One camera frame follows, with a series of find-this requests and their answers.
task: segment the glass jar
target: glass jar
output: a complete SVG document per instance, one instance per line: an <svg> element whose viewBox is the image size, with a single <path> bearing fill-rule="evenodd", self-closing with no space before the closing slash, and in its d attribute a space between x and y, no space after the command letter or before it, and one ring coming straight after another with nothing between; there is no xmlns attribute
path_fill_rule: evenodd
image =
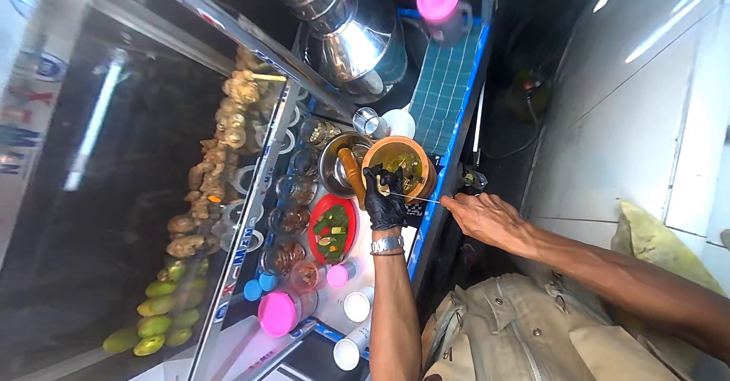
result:
<svg viewBox="0 0 730 381"><path fill-rule="evenodd" d="M298 236L309 224L309 210L304 206L286 205L274 208L269 213L269 230L279 236L287 234Z"/></svg>
<svg viewBox="0 0 730 381"><path fill-rule="evenodd" d="M297 176L314 179L317 176L319 156L320 152L312 147L302 147L291 155L289 160L291 172Z"/></svg>
<svg viewBox="0 0 730 381"><path fill-rule="evenodd" d="M261 253L259 265L265 274L287 274L294 264L304 260L305 248L296 241L274 244Z"/></svg>
<svg viewBox="0 0 730 381"><path fill-rule="evenodd" d="M281 176L275 185L276 196L286 204L306 206L317 194L317 183L293 174Z"/></svg>
<svg viewBox="0 0 730 381"><path fill-rule="evenodd" d="M283 337L314 313L316 292L300 293L289 285L266 294L259 303L259 324L270 337Z"/></svg>
<svg viewBox="0 0 730 381"><path fill-rule="evenodd" d="M299 128L299 138L307 146L322 149L334 136L342 133L339 127L330 122L311 116L302 122Z"/></svg>
<svg viewBox="0 0 730 381"><path fill-rule="evenodd" d="M291 269L289 283L300 293L321 290L327 284L327 269L317 261L299 261Z"/></svg>

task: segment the white wall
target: white wall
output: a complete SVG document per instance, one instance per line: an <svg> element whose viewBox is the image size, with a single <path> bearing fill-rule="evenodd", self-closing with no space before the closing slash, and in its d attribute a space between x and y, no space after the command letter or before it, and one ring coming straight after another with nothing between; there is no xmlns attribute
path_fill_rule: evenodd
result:
<svg viewBox="0 0 730 381"><path fill-rule="evenodd" d="M730 293L730 251L716 245L730 227L728 0L609 0L594 13L597 1L563 56L522 212L607 247L617 200L630 200Z"/></svg>

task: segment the hand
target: hand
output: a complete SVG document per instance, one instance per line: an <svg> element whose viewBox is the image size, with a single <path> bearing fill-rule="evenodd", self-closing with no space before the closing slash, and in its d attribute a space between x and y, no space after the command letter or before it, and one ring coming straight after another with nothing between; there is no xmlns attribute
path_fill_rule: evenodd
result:
<svg viewBox="0 0 730 381"><path fill-rule="evenodd" d="M441 198L464 234L501 248L512 254L525 255L524 227L528 223L517 210L497 195L478 196L459 193L454 198Z"/></svg>
<svg viewBox="0 0 730 381"><path fill-rule="evenodd" d="M390 191L403 194L403 169L398 168L391 173L378 164L371 168L363 168L365 176L365 209L370 214L371 228L373 230L388 230L393 227L406 226L405 199L397 195L384 196L378 190L378 179L380 185L388 186Z"/></svg>

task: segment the metal watch band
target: metal watch band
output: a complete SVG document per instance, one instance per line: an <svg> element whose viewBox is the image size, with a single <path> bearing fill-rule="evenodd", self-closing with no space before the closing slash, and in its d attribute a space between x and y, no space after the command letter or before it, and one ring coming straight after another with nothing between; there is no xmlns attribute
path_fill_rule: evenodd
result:
<svg viewBox="0 0 730 381"><path fill-rule="evenodd" d="M381 238L370 244L370 255L376 255L389 249L401 249L403 245L403 236Z"/></svg>

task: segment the black glove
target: black glove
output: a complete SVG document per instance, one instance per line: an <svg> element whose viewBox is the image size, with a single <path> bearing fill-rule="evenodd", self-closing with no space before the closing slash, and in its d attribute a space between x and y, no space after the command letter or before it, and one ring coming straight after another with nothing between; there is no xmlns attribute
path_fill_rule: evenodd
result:
<svg viewBox="0 0 730 381"><path fill-rule="evenodd" d="M382 168L378 164L371 168L363 168L365 176L365 209L370 214L373 230L388 230L393 227L406 227L405 199L395 194L387 197L378 190L380 185L387 185L390 191L403 194L403 169L398 167L395 173Z"/></svg>

